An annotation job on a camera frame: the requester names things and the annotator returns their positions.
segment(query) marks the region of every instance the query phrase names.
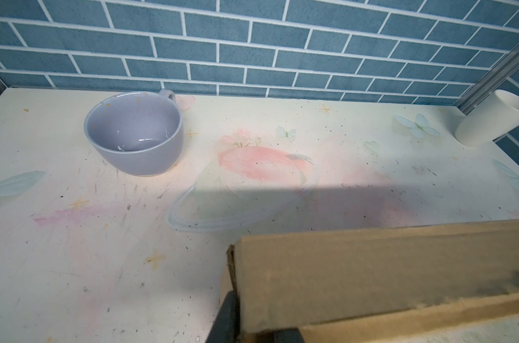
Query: scratch mark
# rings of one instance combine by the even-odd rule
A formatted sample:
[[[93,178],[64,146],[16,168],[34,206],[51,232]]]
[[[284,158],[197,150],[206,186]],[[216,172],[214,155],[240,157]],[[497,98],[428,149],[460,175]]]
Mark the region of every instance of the scratch mark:
[[[168,186],[166,187],[166,190],[163,191],[161,195],[157,196],[157,199],[161,199],[162,196],[166,194],[166,192],[168,191],[168,189],[170,189],[170,185],[168,185]]]

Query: speckled mug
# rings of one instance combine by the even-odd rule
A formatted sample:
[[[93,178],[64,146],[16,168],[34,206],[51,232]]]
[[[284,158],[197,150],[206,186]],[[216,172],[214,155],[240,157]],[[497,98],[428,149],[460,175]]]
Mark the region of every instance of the speckled mug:
[[[166,172],[183,146],[183,118],[175,94],[128,92],[96,105],[84,120],[84,133],[114,167],[136,176]]]

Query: cardboard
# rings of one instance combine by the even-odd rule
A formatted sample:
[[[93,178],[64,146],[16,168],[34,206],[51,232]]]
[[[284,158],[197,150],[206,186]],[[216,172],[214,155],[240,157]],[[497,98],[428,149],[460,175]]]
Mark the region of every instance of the cardboard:
[[[519,313],[519,220],[248,236],[228,266],[243,337],[362,342]]]

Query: cardboard edge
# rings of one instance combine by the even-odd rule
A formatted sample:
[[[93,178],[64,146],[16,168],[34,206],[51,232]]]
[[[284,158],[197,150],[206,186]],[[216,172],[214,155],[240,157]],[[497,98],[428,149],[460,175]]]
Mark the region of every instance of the cardboard edge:
[[[409,338],[519,314],[519,292],[299,327],[306,343],[363,343]]]
[[[468,222],[468,223],[449,223],[425,226],[408,226],[396,228],[363,228],[352,230],[336,230],[336,231],[319,231],[319,232],[291,232],[282,234],[269,234],[258,236],[244,236],[239,239],[237,245],[248,244],[259,240],[277,240],[288,239],[289,236],[307,236],[307,237],[323,237],[323,236],[347,236],[352,231],[355,239],[373,240],[373,239],[392,239],[399,237],[411,236],[451,236],[457,234],[476,234],[482,232],[494,232],[500,230],[519,230],[519,219],[486,221],[486,222]]]

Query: white plastic cup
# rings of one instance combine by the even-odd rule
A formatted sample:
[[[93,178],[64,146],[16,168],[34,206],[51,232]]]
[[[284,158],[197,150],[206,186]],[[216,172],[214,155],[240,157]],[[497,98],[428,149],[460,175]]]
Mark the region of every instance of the white plastic cup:
[[[454,137],[477,147],[519,126],[519,96],[497,89],[477,105],[458,125]]]

